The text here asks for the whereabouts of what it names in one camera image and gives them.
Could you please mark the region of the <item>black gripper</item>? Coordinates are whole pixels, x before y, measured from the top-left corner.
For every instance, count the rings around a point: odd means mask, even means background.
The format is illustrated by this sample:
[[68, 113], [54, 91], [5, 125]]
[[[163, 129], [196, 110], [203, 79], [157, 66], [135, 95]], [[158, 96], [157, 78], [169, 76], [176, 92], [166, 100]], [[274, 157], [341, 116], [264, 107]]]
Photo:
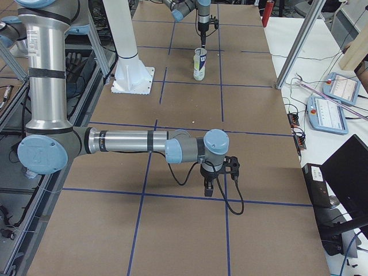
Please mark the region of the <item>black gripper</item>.
[[201, 36], [201, 47], [206, 47], [206, 33], [209, 30], [209, 21], [208, 22], [197, 22], [197, 29]]
[[223, 164], [213, 166], [211, 162], [207, 162], [201, 164], [200, 173], [204, 178], [204, 196], [212, 197], [214, 191], [213, 180], [220, 174], [226, 174], [227, 172]]

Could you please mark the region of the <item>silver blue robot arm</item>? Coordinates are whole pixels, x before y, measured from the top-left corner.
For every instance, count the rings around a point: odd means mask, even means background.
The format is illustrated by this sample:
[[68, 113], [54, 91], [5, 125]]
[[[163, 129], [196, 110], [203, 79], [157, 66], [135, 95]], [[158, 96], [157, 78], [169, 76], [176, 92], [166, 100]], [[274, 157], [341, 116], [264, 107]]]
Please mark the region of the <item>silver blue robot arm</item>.
[[[186, 131], [98, 131], [75, 127], [67, 119], [65, 38], [70, 28], [89, 29], [88, 1], [15, 1], [18, 17], [26, 27], [28, 75], [31, 92], [31, 120], [26, 137], [17, 150], [20, 162], [37, 174], [53, 174], [69, 161], [96, 152], [153, 152], [170, 164], [201, 164], [204, 196], [211, 197], [213, 180], [224, 197], [219, 175], [230, 173], [231, 158], [225, 154], [229, 137], [212, 129], [204, 137], [191, 137]], [[197, 11], [202, 46], [213, 19], [211, 1], [164, 1], [176, 22]], [[112, 93], [149, 94], [155, 69], [139, 58], [128, 1], [103, 1], [117, 51], [117, 68]]]
[[201, 47], [206, 46], [206, 33], [210, 25], [210, 0], [185, 0], [185, 1], [171, 1], [163, 0], [171, 11], [175, 22], [182, 21], [193, 10], [197, 12], [197, 29], [200, 33]]

